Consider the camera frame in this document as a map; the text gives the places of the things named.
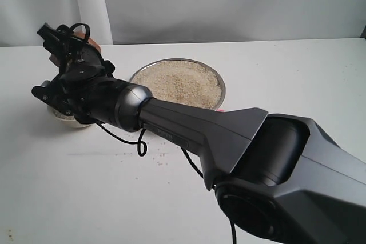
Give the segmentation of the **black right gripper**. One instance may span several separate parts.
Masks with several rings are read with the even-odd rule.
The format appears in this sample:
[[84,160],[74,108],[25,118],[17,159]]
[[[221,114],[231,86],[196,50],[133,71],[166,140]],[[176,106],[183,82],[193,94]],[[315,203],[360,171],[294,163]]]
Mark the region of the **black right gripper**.
[[72,115],[82,125],[107,123],[121,127],[121,97],[126,82],[113,77],[113,66],[99,52],[81,52],[86,36],[75,35],[85,23],[56,29],[44,23],[37,31],[43,47],[58,60],[58,80]]

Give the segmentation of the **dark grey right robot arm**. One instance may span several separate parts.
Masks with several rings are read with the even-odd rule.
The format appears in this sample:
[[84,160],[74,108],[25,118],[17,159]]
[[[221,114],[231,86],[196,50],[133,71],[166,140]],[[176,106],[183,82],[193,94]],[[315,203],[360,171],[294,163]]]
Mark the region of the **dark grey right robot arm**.
[[278,243],[365,242],[365,163],[314,120],[161,101],[107,75],[97,54],[62,59],[59,79],[79,121],[149,131],[198,156],[205,187],[247,233]]

